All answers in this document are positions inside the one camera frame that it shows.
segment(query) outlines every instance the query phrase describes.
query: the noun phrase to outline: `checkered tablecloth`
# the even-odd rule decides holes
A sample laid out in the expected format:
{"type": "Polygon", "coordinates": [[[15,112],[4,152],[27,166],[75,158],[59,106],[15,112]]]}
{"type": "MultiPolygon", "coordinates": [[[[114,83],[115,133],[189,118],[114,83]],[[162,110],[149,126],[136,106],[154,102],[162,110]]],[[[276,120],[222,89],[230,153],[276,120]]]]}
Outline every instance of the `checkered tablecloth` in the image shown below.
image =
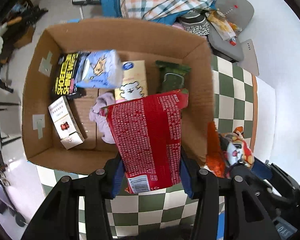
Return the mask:
{"type": "MultiPolygon", "coordinates": [[[[232,132],[243,126],[247,143],[252,136],[253,87],[252,76],[236,64],[213,56],[211,62],[215,93],[214,121],[219,132],[232,132]]],[[[85,177],[73,173],[37,166],[42,187],[46,194],[62,176],[73,179],[85,177]]],[[[124,178],[119,195],[114,200],[106,200],[113,238],[137,235],[152,228],[163,228],[178,224],[192,225],[197,209],[193,201],[184,193],[182,185],[156,191],[129,194],[125,192],[124,178]]],[[[224,198],[219,197],[219,223],[217,239],[223,237],[224,198]]],[[[79,232],[85,234],[84,198],[79,198],[79,232]]]]}

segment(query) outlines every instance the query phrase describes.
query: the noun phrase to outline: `white cartoon bear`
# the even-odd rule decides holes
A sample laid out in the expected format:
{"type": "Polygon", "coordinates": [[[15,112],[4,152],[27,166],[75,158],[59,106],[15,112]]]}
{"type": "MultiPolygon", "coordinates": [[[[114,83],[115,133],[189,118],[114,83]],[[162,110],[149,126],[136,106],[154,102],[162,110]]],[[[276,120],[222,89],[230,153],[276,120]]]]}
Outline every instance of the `white cartoon bear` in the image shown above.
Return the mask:
{"type": "Polygon", "coordinates": [[[144,94],[141,93],[143,88],[139,87],[138,81],[122,85],[120,87],[120,90],[122,91],[120,93],[120,96],[128,101],[132,99],[141,98],[144,96],[144,94]]]}

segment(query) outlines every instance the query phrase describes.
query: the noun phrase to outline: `brown cardboard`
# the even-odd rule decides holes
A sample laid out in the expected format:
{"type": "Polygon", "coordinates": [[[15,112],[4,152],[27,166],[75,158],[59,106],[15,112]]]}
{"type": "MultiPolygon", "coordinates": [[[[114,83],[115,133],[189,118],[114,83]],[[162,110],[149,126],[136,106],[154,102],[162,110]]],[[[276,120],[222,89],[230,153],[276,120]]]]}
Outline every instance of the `brown cardboard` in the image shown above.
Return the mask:
{"type": "Polygon", "coordinates": [[[155,94],[159,87],[155,60],[183,63],[192,68],[185,82],[189,104],[182,112],[182,145],[203,165],[207,123],[213,121],[211,52],[207,41],[177,28],[135,19],[87,19],[53,25],[42,33],[28,70],[23,96],[22,135],[28,160],[52,169],[89,174],[116,156],[116,146],[103,142],[102,134],[89,120],[89,110],[98,95],[98,90],[94,89],[70,103],[85,141],[70,150],[64,149],[54,133],[48,112],[52,77],[38,71],[42,57],[46,58],[49,51],[53,55],[51,73],[54,73],[61,52],[100,49],[116,49],[121,61],[145,60],[149,95],[155,94]],[[33,114],[46,116],[41,139],[33,130],[33,114]]]}
{"type": "Polygon", "coordinates": [[[19,39],[17,40],[13,46],[17,49],[20,49],[23,46],[26,46],[27,44],[32,42],[32,37],[34,34],[34,28],[30,25],[26,31],[26,33],[19,39]]]}

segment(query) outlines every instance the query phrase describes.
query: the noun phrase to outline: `screw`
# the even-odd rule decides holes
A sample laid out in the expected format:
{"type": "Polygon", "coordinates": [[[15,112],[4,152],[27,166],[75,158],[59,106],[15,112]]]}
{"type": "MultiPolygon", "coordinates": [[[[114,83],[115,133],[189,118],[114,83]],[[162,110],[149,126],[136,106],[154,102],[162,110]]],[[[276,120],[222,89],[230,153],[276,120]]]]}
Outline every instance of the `screw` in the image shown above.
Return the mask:
{"type": "Polygon", "coordinates": [[[97,170],[96,170],[96,174],[97,174],[97,175],[103,175],[103,174],[105,174],[105,172],[106,172],[106,171],[105,171],[104,169],[97,169],[97,170]]]}
{"type": "Polygon", "coordinates": [[[243,178],[241,177],[241,176],[234,176],[234,180],[236,181],[236,182],[243,182],[243,178]]]}
{"type": "Polygon", "coordinates": [[[205,169],[205,168],[201,168],[201,169],[199,170],[199,173],[200,173],[201,175],[207,175],[207,174],[208,174],[208,170],[205,169]]]}
{"type": "Polygon", "coordinates": [[[70,180],[70,177],[69,176],[63,176],[61,178],[61,182],[65,183],[65,182],[68,182],[70,180]]]}

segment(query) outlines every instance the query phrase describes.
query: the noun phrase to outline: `red package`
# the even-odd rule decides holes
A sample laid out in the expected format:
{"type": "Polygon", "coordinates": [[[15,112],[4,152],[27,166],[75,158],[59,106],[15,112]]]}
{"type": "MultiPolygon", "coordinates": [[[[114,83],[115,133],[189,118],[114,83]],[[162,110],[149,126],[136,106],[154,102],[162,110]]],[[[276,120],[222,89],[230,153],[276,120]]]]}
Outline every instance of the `red package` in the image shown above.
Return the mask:
{"type": "Polygon", "coordinates": [[[187,105],[188,90],[182,89],[100,110],[121,154],[130,193],[180,182],[180,111],[187,105]]]}

